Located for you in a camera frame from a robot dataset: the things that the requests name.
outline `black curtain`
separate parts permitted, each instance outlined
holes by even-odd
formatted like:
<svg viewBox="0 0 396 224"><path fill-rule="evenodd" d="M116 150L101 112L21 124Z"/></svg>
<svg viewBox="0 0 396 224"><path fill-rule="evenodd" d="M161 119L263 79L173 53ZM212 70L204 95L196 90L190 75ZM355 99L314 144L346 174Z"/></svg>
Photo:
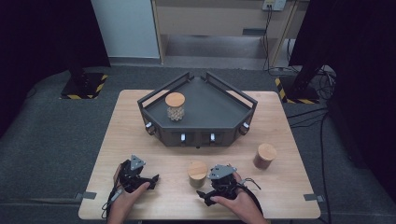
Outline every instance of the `black curtain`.
<svg viewBox="0 0 396 224"><path fill-rule="evenodd" d="M37 81L110 66L89 0L2 1L0 32L0 137Z"/></svg>
<svg viewBox="0 0 396 224"><path fill-rule="evenodd" d="M323 63L337 75L331 102L350 131L350 136L341 137L356 144L396 202L396 1L344 0L333 10L336 2L310 1L290 65L304 65L313 48L325 51ZM327 22L337 25L327 36L331 43L315 46Z"/></svg>

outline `human hand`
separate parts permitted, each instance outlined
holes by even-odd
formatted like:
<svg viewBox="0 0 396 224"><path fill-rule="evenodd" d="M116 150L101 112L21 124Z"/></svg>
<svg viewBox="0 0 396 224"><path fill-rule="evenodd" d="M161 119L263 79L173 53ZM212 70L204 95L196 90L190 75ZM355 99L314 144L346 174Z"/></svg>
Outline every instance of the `human hand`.
<svg viewBox="0 0 396 224"><path fill-rule="evenodd" d="M233 173L233 177L238 183L242 180L238 173ZM237 196L234 200L229 200L221 196L211 197L210 200L227 207L247 224L268 223L260 210L257 208L256 204L246 192L244 192L242 189L237 189L236 194Z"/></svg>
<svg viewBox="0 0 396 224"><path fill-rule="evenodd" d="M119 175L120 165L113 176L113 180L117 180L117 176ZM111 204L110 214L107 218L108 224L121 224L131 213L131 209L134 206L136 200L142 195L150 183L146 182L142 184L139 188L137 188L134 192L128 193L126 190L122 190L121 195Z"/></svg>

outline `white wall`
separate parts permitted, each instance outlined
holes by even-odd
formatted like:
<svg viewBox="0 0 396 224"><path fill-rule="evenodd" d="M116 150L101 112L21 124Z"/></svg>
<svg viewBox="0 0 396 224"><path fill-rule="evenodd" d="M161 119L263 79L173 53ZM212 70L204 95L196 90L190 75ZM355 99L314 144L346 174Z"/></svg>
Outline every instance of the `white wall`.
<svg viewBox="0 0 396 224"><path fill-rule="evenodd" d="M150 0L92 0L108 57L160 58Z"/></svg>

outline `table top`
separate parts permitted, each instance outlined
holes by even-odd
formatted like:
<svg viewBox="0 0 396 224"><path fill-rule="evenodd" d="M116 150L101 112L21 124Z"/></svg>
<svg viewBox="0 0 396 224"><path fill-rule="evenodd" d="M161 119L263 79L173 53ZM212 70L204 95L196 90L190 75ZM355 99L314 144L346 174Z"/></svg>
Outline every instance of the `table top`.
<svg viewBox="0 0 396 224"><path fill-rule="evenodd" d="M126 90L120 93L100 149L88 192L96 192L94 200L83 199L78 215L82 219L101 219L117 167L134 154L146 165L140 174L152 178L160 175L153 190L145 192L134 205L129 219L238 219L219 204L206 206L190 185L188 168L194 161L207 167L231 164L242 178L253 178L262 188L247 182L258 198L268 219L317 218L317 201L306 201L313 194L300 153L294 141L278 95L272 91L244 91L258 101L250 130L229 147L166 147L149 135L144 126L137 100L151 91ZM277 155L265 171L253 164L259 145L271 144ZM199 189L213 190L210 180Z"/></svg>

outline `person's left hand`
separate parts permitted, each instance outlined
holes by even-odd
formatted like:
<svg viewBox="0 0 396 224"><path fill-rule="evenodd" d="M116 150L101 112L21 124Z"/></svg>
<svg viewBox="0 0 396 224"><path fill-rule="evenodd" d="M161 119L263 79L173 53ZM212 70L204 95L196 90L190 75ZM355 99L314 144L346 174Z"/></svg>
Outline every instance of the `person's left hand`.
<svg viewBox="0 0 396 224"><path fill-rule="evenodd" d="M113 176L114 181L116 181L117 176L119 175L119 171L120 165ZM107 218L107 223L121 224L125 220L125 218L127 218L128 215L131 213L131 209L134 206L136 200L147 190L148 187L149 182L146 182L132 193L128 193L126 190L123 189L121 195L116 199L116 201L114 201L113 204L111 204L111 210Z"/></svg>

